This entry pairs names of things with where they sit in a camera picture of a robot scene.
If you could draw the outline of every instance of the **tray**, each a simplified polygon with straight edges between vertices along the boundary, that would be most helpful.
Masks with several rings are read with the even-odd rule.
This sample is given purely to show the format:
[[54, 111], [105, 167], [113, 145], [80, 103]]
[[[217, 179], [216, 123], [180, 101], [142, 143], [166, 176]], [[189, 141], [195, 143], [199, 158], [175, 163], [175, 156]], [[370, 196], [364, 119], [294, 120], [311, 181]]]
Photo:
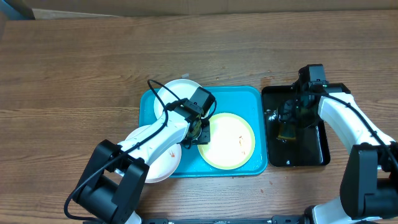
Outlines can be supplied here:
[[285, 100], [294, 99], [291, 86], [267, 86], [262, 89], [262, 103], [267, 130], [269, 162], [273, 166], [325, 166], [330, 162], [325, 124], [296, 131], [296, 141], [277, 139], [279, 122], [275, 111]]
[[[260, 93], [251, 86], [214, 86], [205, 87], [217, 99], [218, 113], [232, 113], [245, 119], [254, 131], [256, 146], [250, 160], [233, 170], [221, 170], [207, 164], [201, 157], [198, 147], [182, 148], [182, 157], [177, 170], [170, 177], [224, 177], [237, 175], [258, 175], [268, 163], [266, 129], [261, 105]], [[155, 95], [146, 91], [140, 104], [139, 126], [156, 121], [154, 113]]]

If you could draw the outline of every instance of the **black tray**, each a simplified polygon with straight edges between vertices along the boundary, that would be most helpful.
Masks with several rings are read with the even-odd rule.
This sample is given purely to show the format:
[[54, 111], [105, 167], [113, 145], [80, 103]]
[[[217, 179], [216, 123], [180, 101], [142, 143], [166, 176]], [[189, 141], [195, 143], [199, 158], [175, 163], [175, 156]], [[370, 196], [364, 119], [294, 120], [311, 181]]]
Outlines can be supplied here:
[[269, 162], [273, 166], [325, 166], [330, 162], [325, 124], [296, 131], [295, 141], [277, 139], [280, 124], [276, 115], [278, 106], [293, 99], [291, 86], [267, 86], [262, 89], [262, 107], [266, 123]]

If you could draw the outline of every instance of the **wooden tabletop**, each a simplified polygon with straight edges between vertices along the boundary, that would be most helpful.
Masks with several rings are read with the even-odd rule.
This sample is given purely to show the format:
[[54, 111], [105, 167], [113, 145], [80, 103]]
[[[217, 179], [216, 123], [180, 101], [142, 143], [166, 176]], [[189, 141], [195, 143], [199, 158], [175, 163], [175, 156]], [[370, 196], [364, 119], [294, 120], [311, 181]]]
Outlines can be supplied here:
[[[289, 85], [322, 63], [398, 139], [398, 11], [7, 21], [0, 42], [0, 222], [79, 223], [63, 203], [94, 147], [138, 127], [146, 80]], [[301, 214], [339, 195], [348, 154], [326, 127], [326, 167], [167, 179], [144, 187], [143, 217]], [[110, 175], [114, 180], [120, 178]], [[71, 203], [75, 215], [87, 214]]]

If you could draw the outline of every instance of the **white plate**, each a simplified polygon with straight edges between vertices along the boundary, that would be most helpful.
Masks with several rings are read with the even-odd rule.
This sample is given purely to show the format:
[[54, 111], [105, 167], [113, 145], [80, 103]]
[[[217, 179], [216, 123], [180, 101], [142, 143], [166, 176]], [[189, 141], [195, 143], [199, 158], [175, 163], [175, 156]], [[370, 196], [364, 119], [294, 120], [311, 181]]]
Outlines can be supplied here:
[[199, 145], [202, 158], [215, 168], [230, 170], [241, 167], [253, 155], [254, 132], [247, 121], [231, 113], [212, 116], [210, 139], [207, 145]]
[[[190, 99], [197, 90], [197, 88], [201, 87], [196, 82], [186, 79], [173, 80], [171, 82], [168, 82], [165, 86], [169, 88], [169, 90], [173, 91], [173, 93], [175, 93], [180, 99], [182, 98]], [[176, 97], [173, 96], [173, 94], [171, 94], [163, 87], [159, 90], [157, 94], [160, 96], [160, 99], [162, 99], [164, 105], [166, 105], [167, 103], [172, 103], [177, 100]], [[159, 119], [160, 116], [162, 116], [163, 107], [157, 98], [155, 98], [154, 110], [155, 110], [156, 119]]]
[[[137, 134], [143, 132], [150, 125], [145, 125], [135, 129], [127, 136], [126, 140], [131, 139]], [[145, 183], [156, 183], [162, 181], [174, 173], [181, 161], [181, 145], [174, 144], [168, 148], [159, 158], [149, 167]]]

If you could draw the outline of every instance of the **blue tray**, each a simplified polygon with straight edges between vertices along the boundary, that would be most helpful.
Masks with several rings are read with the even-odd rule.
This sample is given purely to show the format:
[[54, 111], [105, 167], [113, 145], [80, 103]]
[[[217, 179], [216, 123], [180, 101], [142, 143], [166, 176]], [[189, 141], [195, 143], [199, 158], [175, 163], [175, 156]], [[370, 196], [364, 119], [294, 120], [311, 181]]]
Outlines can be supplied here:
[[[221, 170], [210, 166], [201, 157], [198, 147], [182, 148], [180, 165], [171, 177], [224, 177], [237, 175], [258, 175], [268, 163], [266, 130], [261, 95], [251, 86], [215, 86], [205, 87], [217, 99], [218, 113], [232, 113], [245, 119], [254, 131], [256, 145], [250, 160], [245, 165], [233, 170]], [[155, 95], [146, 91], [139, 110], [139, 126], [153, 124], [156, 121], [154, 113]]]

